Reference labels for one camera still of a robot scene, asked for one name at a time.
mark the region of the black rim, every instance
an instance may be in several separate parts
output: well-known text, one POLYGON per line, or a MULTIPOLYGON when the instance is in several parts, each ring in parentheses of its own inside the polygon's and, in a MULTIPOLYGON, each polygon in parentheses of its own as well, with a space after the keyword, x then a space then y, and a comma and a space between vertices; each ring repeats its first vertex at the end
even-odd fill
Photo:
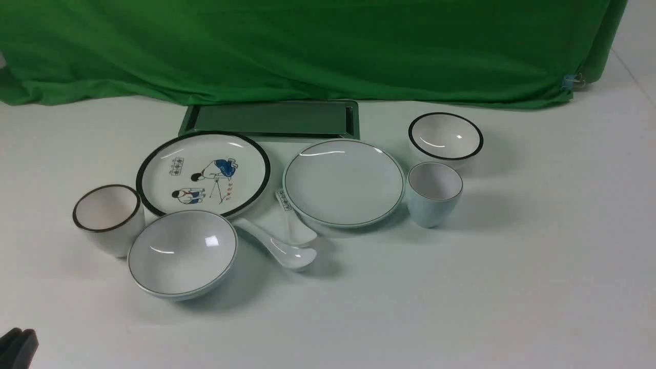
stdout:
POLYGON ((253 201, 255 201, 261 194, 264 192, 264 189, 266 188, 266 184, 269 183, 269 176, 271 175, 271 163, 269 162, 269 157, 266 155, 266 152, 264 149, 257 144, 255 141, 251 140, 248 137, 239 135, 237 133, 232 133, 232 132, 225 132, 225 131, 204 131, 204 132, 195 132, 195 133, 190 133, 184 136, 176 137, 173 140, 167 141, 160 145, 158 148, 156 148, 148 157, 144 160, 143 163, 141 163, 141 167, 139 167, 139 172, 136 174, 136 191, 141 195, 144 201, 144 205, 148 210, 150 210, 153 214, 157 215, 158 217, 161 217, 162 215, 166 215, 164 211, 161 211, 160 209, 157 209, 153 204, 151 204, 148 201, 148 198, 146 197, 146 194, 144 193, 144 186, 143 186, 143 180, 144 180, 144 173, 146 172, 146 167, 148 164, 153 160, 153 158, 164 148, 178 142, 182 141, 185 139, 189 139, 190 137, 195 137, 195 136, 202 136, 202 135, 222 135, 222 136, 232 136, 232 137, 237 137, 239 139, 242 139, 249 144, 251 144, 253 147, 257 149, 257 151, 260 153, 262 156, 262 159, 264 160, 264 178, 262 180, 262 184, 260 185, 260 188, 257 189, 254 195, 251 196, 246 202, 241 204, 240 206, 237 206, 233 210, 227 211, 226 213, 220 214, 223 217, 229 217, 232 214, 237 213, 238 211, 242 210, 243 208, 247 207, 248 205, 251 205, 253 201))
POLYGON ((141 197, 139 196, 139 193, 137 193, 137 191, 135 191, 132 187, 130 187, 130 186, 126 186, 126 185, 124 185, 124 184, 107 184, 106 186, 100 186, 100 187, 98 187, 98 188, 94 188, 94 189, 92 189, 91 191, 87 192, 84 196, 82 196, 82 197, 81 197, 81 198, 75 203, 75 207, 73 208, 73 223, 75 223, 75 225, 76 225, 78 228, 83 229, 83 230, 86 230, 86 231, 88 231, 88 232, 93 232, 93 233, 109 232, 110 230, 114 230, 114 229, 116 229, 116 228, 118 228, 118 227, 124 225, 125 223, 129 222, 130 219, 132 219, 132 218, 136 215, 137 211, 139 211, 139 207, 140 207, 140 206, 141 206, 141 197), (132 192, 132 194, 134 194, 134 197, 136 197, 136 206, 134 207, 134 210, 133 210, 132 214, 130 214, 130 216, 127 217, 124 221, 122 221, 122 222, 120 222, 119 224, 117 224, 117 225, 115 225, 115 226, 113 226, 113 227, 110 227, 110 228, 105 228, 105 229, 93 229, 93 228, 87 228, 87 227, 83 226, 83 225, 80 223, 79 219, 77 218, 77 207, 78 207, 78 205, 80 204, 80 202, 82 202, 82 200, 84 200, 85 198, 87 198, 87 196, 91 195, 92 193, 94 193, 94 192, 96 192, 96 191, 102 190, 103 188, 108 188, 108 187, 121 187, 121 188, 126 188, 126 189, 130 190, 130 192, 132 192))
POLYGON ((367 146, 373 147, 373 148, 375 148, 375 149, 377 149, 377 150, 382 151, 383 154, 387 155, 387 157, 390 158, 390 159, 392 160, 392 163, 394 163, 394 165, 396 165, 396 169, 398 169, 398 171, 399 171, 399 173, 400 173, 400 175, 401 175, 401 196, 399 196, 399 198, 396 200, 396 203, 394 203, 394 206, 393 206, 391 209, 389 209, 388 211, 386 211, 385 214, 382 214, 382 215, 380 215, 380 216, 378 216, 378 217, 375 217, 374 219, 371 219, 370 221, 360 222, 360 223, 348 223, 348 224, 344 224, 344 223, 333 223, 333 222, 329 222, 329 221, 321 220, 321 219, 319 219, 319 218, 316 218, 316 217, 313 217, 313 216, 307 214, 305 211, 301 210, 301 208, 300 208, 298 205, 296 205, 296 203, 294 202, 294 200, 292 200, 292 196, 290 196, 290 194, 287 193, 287 170, 291 167, 291 165, 294 163, 294 161, 295 161, 300 155, 296 155, 296 156, 291 160, 291 162, 289 162, 289 165, 287 165, 287 168, 285 169, 285 172, 283 173, 283 181, 285 181, 285 188, 284 188, 284 189, 285 189, 285 194, 287 195, 287 199, 289 200, 289 203, 292 204, 292 206, 293 206, 296 210, 298 210, 298 211, 299 211, 300 213, 302 213, 302 214, 305 214, 305 215, 308 216, 309 218, 312 218, 312 219, 314 219, 314 220, 316 220, 316 221, 319 221, 319 222, 321 222, 321 223, 326 223, 326 224, 336 225, 336 226, 342 226, 342 227, 358 227, 358 226, 360 226, 360 225, 369 225, 369 224, 376 223, 379 219, 385 218, 390 212, 394 211, 394 210, 399 206, 399 204, 401 203, 401 201, 403 201, 403 195, 405 194, 405 179, 403 178, 403 170, 401 169, 401 166, 400 166, 399 163, 398 163, 398 162, 397 162, 397 161, 396 161, 391 155, 389 155, 386 151, 381 150, 380 148, 377 148, 376 146, 373 146, 372 144, 368 144, 368 143, 366 143, 366 142, 362 142, 362 141, 359 141, 359 140, 352 140, 352 139, 337 139, 337 140, 323 141, 323 142, 319 142, 319 143, 316 143, 316 144, 310 145, 310 146, 304 148, 303 150, 301 150, 300 152, 303 153, 303 152, 305 152, 305 151, 307 151, 307 150, 309 150, 309 149, 311 149, 311 148, 313 148, 313 147, 315 147, 315 146, 319 146, 319 145, 321 145, 321 144, 325 144, 326 142, 336 142, 336 141, 357 142, 357 143, 359 143, 359 144, 364 144, 364 145, 367 145, 367 146))
POLYGON ((419 116, 419 117, 415 118, 415 120, 413 120, 412 123, 410 123, 410 127, 408 127, 408 137, 410 138, 410 142, 412 142, 412 145, 413 145, 414 147, 416 147, 417 149, 419 149, 419 151, 421 151, 421 152, 423 152, 424 154, 430 156, 431 158, 440 159, 440 160, 462 160, 462 159, 471 158, 472 156, 478 154, 478 152, 483 148, 483 133, 481 133, 481 130, 478 129, 478 127, 476 127, 476 124, 474 124, 472 121, 470 121, 469 119, 467 119, 467 118, 465 118, 465 117, 459 116, 459 115, 457 115, 457 114, 451 114, 451 113, 443 113, 443 112, 438 112, 438 113, 428 113, 428 114, 424 114, 424 115, 422 115, 422 116, 419 116), (476 148, 476 150, 474 150, 473 153, 471 153, 471 154, 469 154, 469 155, 467 155, 467 156, 461 156, 461 157, 459 157, 459 158, 444 158, 443 156, 438 156, 438 155, 435 155, 435 154, 431 154, 431 153, 429 153, 428 151, 424 150, 424 149, 421 148, 419 145, 417 145, 417 142, 415 142, 415 139, 412 137, 412 128, 414 128, 415 124, 416 124, 418 121, 420 121, 422 118, 425 118, 425 117, 427 117, 427 116, 452 116, 452 117, 460 118, 460 119, 462 119, 462 120, 468 122, 469 124, 472 125, 472 127, 473 127, 473 128, 476 130, 476 132, 478 133, 478 138, 480 139, 480 141, 479 141, 479 143, 478 143, 478 147, 476 148))
MULTIPOLYGON (((174 295, 185 295, 185 296, 187 296, 187 295, 191 295, 191 294, 193 294, 193 293, 195 293, 195 292, 198 292, 199 290, 202 290, 203 288, 209 286, 210 284, 213 284, 214 282, 216 282, 216 280, 218 280, 218 279, 220 279, 221 277, 223 277, 223 276, 224 276, 224 275, 230 270, 230 268, 232 267, 232 263, 235 261, 235 256, 237 256, 237 251, 239 250, 239 238, 237 237, 237 231, 235 230, 235 227, 233 227, 233 225, 232 225, 227 219, 225 219, 224 217, 222 217, 221 215, 217 215, 217 214, 211 213, 211 212, 209 212, 209 211, 205 211, 205 210, 184 210, 184 211, 178 211, 178 212, 176 212, 176 213, 166 214, 165 216, 163 216, 163 217, 161 217, 161 218, 155 219, 152 223, 150 223, 150 224, 148 225, 148 227, 150 227, 151 225, 155 224, 156 222, 158 222, 158 221, 160 221, 160 220, 166 218, 166 217, 169 216, 169 215, 174 215, 174 214, 178 214, 178 213, 188 213, 188 212, 190 212, 190 211, 193 211, 193 212, 201 212, 201 213, 208 213, 208 214, 214 215, 215 217, 219 217, 219 218, 221 218, 223 221, 225 221, 225 222, 230 226, 230 228, 232 229, 232 234, 233 234, 233 236, 234 236, 234 238, 235 238, 235 252, 232 254, 232 259, 230 259, 230 262, 228 263, 228 266, 227 266, 227 267, 226 267, 226 268, 225 268, 225 269, 224 269, 224 270, 223 270, 218 276, 214 277, 214 279, 212 279, 212 280, 209 281, 208 283, 206 283, 206 284, 204 284, 203 286, 198 287, 198 288, 196 288, 196 289, 194 289, 194 290, 187 291, 187 292, 180 292, 180 293, 158 292, 158 291, 152 290, 152 289, 150 289, 150 288, 144 286, 144 285, 141 284, 141 282, 139 282, 139 281, 136 279, 136 277, 134 276, 134 273, 132 272, 132 267, 130 266, 130 254, 132 253, 132 246, 131 246, 131 247, 130 247, 130 250, 129 250, 128 253, 127 253, 127 268, 128 268, 128 270, 130 271, 130 275, 132 276, 132 279, 133 279, 133 280, 139 285, 139 287, 143 288, 143 289, 146 290, 146 291, 150 291, 150 292, 152 292, 152 293, 156 293, 157 295, 169 295, 169 296, 174 296, 174 295)), ((137 236, 136 240, 135 240, 134 243, 133 243, 133 246, 136 244, 136 241, 139 239, 139 236, 137 236)))

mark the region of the white plate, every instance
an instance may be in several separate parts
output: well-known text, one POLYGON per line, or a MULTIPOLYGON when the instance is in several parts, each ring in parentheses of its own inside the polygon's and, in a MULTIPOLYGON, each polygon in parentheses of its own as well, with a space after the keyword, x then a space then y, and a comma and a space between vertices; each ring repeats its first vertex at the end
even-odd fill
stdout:
POLYGON ((283 174, 290 204, 330 227, 364 227, 401 203, 405 181, 393 157, 361 141, 324 141, 300 152, 283 174))
POLYGON ((236 215, 264 191, 271 169, 264 150, 233 133, 192 133, 150 154, 136 177, 144 205, 156 215, 205 210, 236 215))

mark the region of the large bowl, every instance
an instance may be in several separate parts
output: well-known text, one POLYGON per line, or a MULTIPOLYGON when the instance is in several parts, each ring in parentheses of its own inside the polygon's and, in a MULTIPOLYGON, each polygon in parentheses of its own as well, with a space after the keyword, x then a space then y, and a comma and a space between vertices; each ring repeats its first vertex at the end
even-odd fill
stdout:
POLYGON ((127 256, 136 284, 168 300, 199 297, 216 287, 237 255, 237 233, 225 218, 188 210, 151 223, 127 256))

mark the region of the cup rim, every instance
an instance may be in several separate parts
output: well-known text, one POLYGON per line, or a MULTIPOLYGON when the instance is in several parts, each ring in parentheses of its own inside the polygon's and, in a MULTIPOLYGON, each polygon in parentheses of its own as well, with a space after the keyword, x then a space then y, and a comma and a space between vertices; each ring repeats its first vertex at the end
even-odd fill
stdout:
POLYGON ((446 202, 446 201, 449 201, 449 200, 453 200, 453 199, 455 199, 456 197, 460 196, 460 194, 462 194, 462 188, 464 187, 464 183, 463 183, 463 181, 462 181, 462 177, 460 176, 460 173, 458 173, 458 172, 457 172, 455 169, 453 169, 452 167, 449 167, 449 166, 446 165, 446 164, 438 163, 438 162, 422 162, 422 163, 419 163, 419 164, 415 165, 414 167, 412 167, 412 168, 408 171, 408 186, 410 186, 410 188, 412 188, 412 191, 414 191, 415 194, 417 194, 417 195, 419 195, 419 196, 421 196, 421 197, 423 197, 423 198, 425 198, 425 199, 428 199, 428 200, 431 200, 431 201, 437 201, 437 202, 446 202), (455 175, 457 175, 458 178, 460 179, 460 190, 458 191, 458 193, 455 194, 455 195, 453 195, 453 196, 450 197, 450 198, 431 198, 431 197, 428 197, 428 196, 425 196, 425 195, 419 193, 419 191, 417 191, 417 189, 412 185, 412 181, 410 181, 410 174, 412 174, 412 171, 413 171, 413 170, 415 170, 417 167, 422 166, 422 165, 442 165, 442 166, 444 166, 444 167, 446 167, 446 168, 449 168, 449 169, 450 169, 452 172, 454 172, 455 175))
POLYGON ((139 193, 138 193, 135 189, 133 189, 133 188, 130 187, 130 186, 126 186, 126 185, 124 185, 124 184, 106 184, 106 185, 104 185, 104 186, 96 187, 96 188, 92 189, 91 191, 87 192, 84 196, 82 196, 82 197, 81 197, 81 198, 75 203, 75 207, 73 208, 73 223, 75 223, 75 225, 76 225, 78 228, 80 228, 80 229, 82 229, 82 230, 86 230, 87 232, 93 232, 93 233, 109 232, 109 231, 111 231, 111 230, 115 230, 115 229, 117 229, 117 228, 119 228, 119 227, 125 225, 126 223, 128 223, 132 218, 134 218, 134 216, 136 215, 136 213, 139 211, 139 208, 140 208, 140 207, 141 207, 141 197, 139 196, 139 193), (94 192, 96 192, 96 191, 99 191, 99 190, 102 190, 102 189, 104 189, 104 188, 108 188, 108 187, 121 187, 121 188, 126 188, 126 189, 130 190, 130 192, 132 192, 132 194, 134 194, 134 197, 136 198, 136 205, 135 205, 135 207, 134 207, 134 210, 132 211, 132 213, 131 213, 131 214, 130 214, 130 215, 129 215, 124 221, 120 222, 119 224, 117 224, 117 225, 115 225, 115 226, 109 227, 109 228, 93 229, 93 228, 88 228, 88 227, 83 226, 83 225, 80 223, 79 219, 77 218, 77 207, 78 207, 79 204, 82 202, 82 200, 84 200, 85 198, 87 198, 87 197, 88 197, 89 195, 91 195, 92 193, 94 193, 94 192))

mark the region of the decorated plate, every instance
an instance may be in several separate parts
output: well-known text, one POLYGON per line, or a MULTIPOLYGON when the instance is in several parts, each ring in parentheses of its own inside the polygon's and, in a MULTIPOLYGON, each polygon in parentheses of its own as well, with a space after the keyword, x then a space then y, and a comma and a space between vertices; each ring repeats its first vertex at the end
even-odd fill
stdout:
POLYGON ((136 189, 159 216, 205 210, 227 217, 262 194, 270 172, 255 141, 234 133, 192 133, 155 149, 139 168, 136 189))

